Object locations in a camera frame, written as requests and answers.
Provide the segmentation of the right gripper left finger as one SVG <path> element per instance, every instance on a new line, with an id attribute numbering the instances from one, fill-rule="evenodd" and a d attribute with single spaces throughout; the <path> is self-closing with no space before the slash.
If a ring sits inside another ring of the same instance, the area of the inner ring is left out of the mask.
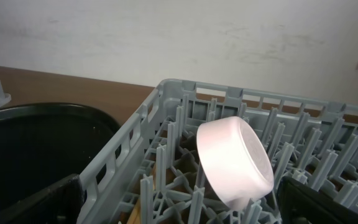
<path id="1" fill-rule="evenodd" d="M 80 176 L 71 174 L 0 211 L 0 223 L 76 223 L 84 201 Z"/>

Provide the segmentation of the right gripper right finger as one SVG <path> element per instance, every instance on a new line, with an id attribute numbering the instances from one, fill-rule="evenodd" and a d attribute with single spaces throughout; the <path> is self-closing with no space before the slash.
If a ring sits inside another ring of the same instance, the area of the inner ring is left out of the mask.
<path id="1" fill-rule="evenodd" d="M 277 205 L 284 224 L 358 224 L 358 213 L 291 177 L 281 179 Z"/>

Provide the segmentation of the pink bowl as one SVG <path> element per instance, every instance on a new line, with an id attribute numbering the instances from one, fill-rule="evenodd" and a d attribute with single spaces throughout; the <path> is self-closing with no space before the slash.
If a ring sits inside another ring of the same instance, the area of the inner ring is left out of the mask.
<path id="1" fill-rule="evenodd" d="M 209 184 L 231 210 L 242 210 L 249 200 L 258 200 L 272 191 L 269 157 L 243 119 L 231 116 L 201 124 L 196 145 Z"/>

